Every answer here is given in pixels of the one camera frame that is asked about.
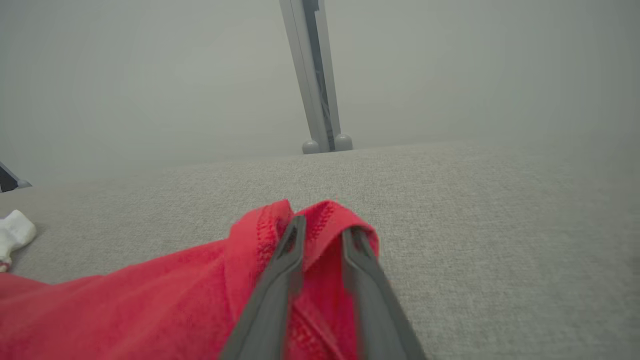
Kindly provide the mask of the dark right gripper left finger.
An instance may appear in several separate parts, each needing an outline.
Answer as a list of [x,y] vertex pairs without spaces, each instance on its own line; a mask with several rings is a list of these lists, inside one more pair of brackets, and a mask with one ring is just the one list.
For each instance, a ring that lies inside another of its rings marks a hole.
[[291,302],[302,286],[306,218],[295,216],[244,306],[220,360],[285,360]]

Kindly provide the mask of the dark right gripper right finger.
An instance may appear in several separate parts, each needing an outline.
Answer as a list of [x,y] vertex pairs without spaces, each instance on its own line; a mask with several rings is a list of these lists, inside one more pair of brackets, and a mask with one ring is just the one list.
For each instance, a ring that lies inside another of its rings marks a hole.
[[343,283],[353,296],[359,360],[428,360],[367,232],[342,232]]

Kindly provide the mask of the red shirt with white sleeves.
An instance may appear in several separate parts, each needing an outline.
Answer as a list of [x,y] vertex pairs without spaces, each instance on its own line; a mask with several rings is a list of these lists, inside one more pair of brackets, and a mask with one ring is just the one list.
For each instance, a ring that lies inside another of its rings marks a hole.
[[[290,311],[286,360],[357,360],[342,232],[374,228],[325,200],[306,219],[302,289]],[[0,275],[0,360],[217,360],[295,214],[283,199],[247,212],[226,239],[108,275],[61,284]]]

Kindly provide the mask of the grey partition post with feet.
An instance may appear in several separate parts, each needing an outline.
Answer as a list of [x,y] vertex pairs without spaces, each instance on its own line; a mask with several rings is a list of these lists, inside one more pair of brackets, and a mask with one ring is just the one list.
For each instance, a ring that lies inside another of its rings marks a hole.
[[305,155],[350,151],[340,124],[325,0],[278,0],[310,139]]

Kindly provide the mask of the grey side frame post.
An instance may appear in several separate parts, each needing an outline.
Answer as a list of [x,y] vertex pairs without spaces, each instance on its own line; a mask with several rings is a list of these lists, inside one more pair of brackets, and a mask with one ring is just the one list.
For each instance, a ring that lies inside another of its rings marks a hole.
[[0,162],[0,193],[32,187],[27,180],[19,178]]

